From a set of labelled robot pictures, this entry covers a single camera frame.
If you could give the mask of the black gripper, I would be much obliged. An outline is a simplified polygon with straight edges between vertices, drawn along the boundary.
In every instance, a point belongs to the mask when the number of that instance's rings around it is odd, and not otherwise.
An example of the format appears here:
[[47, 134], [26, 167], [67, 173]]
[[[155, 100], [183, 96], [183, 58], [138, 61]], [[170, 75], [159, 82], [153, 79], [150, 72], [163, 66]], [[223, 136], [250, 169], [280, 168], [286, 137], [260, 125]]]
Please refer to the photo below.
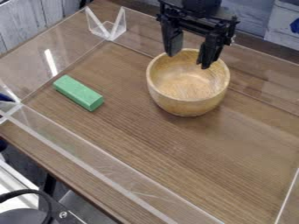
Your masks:
[[165, 51], [170, 57], [183, 49], [183, 30], [205, 37], [197, 64], [209, 69], [219, 59], [225, 45], [235, 37], [239, 17], [222, 0], [158, 0]]

